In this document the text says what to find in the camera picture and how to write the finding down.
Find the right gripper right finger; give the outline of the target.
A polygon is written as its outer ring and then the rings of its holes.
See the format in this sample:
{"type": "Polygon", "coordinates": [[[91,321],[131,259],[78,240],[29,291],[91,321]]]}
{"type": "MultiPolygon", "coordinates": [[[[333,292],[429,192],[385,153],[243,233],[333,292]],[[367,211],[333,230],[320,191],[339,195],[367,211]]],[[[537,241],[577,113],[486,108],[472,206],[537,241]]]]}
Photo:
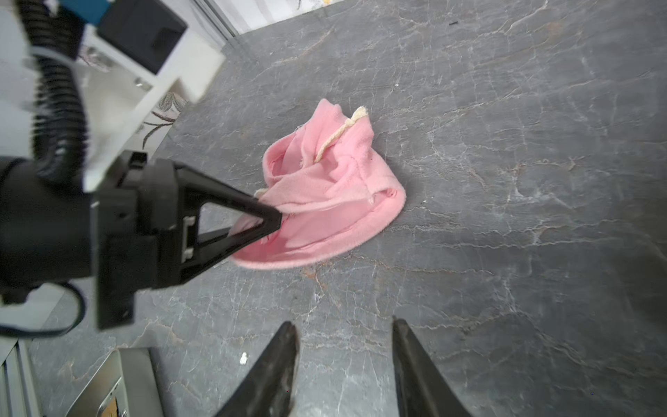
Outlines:
{"type": "Polygon", "coordinates": [[[403,319],[393,321],[392,346],[400,417],[472,416],[403,319]]]}

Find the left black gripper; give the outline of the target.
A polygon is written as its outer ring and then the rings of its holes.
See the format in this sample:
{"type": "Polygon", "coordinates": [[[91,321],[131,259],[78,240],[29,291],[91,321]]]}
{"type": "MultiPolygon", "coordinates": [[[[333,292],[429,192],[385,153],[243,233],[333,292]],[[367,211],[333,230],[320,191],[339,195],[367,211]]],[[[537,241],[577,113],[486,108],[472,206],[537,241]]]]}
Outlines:
{"type": "Polygon", "coordinates": [[[145,289],[182,286],[236,252],[276,232],[281,213],[189,165],[123,151],[111,164],[91,206],[97,326],[135,321],[135,296],[145,289]],[[189,226],[206,203],[262,221],[232,233],[204,234],[189,226]]]}

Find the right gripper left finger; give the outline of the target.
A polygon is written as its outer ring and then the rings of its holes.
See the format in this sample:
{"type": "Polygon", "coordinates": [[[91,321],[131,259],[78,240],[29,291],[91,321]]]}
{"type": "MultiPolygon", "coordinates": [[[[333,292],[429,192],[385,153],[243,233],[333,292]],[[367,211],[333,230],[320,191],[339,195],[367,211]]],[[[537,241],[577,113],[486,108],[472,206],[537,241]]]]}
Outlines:
{"type": "Polygon", "coordinates": [[[285,321],[218,416],[288,416],[299,356],[296,326],[285,321]]]}

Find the pink teddy hoodie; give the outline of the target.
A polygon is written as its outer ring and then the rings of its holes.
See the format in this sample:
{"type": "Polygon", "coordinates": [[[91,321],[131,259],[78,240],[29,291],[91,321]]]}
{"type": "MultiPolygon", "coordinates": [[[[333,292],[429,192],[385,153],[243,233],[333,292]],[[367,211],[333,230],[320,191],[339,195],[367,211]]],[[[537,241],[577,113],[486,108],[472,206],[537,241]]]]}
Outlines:
{"type": "Polygon", "coordinates": [[[277,209],[281,227],[239,250],[246,269],[304,267],[369,241],[401,213],[406,191],[372,147],[368,111],[351,117],[322,99],[311,118],[265,152],[259,202],[277,209]]]}

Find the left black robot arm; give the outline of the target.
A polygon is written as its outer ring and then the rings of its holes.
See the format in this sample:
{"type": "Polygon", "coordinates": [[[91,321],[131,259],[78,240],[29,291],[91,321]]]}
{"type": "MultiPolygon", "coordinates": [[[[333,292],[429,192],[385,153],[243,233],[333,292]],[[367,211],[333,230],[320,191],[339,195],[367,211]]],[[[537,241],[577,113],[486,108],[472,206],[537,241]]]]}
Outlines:
{"type": "Polygon", "coordinates": [[[222,54],[161,1],[15,1],[36,73],[32,155],[1,158],[1,301],[97,282],[97,326],[135,294],[180,286],[281,226],[281,213],[200,171],[131,150],[174,91],[198,101],[222,54]]]}

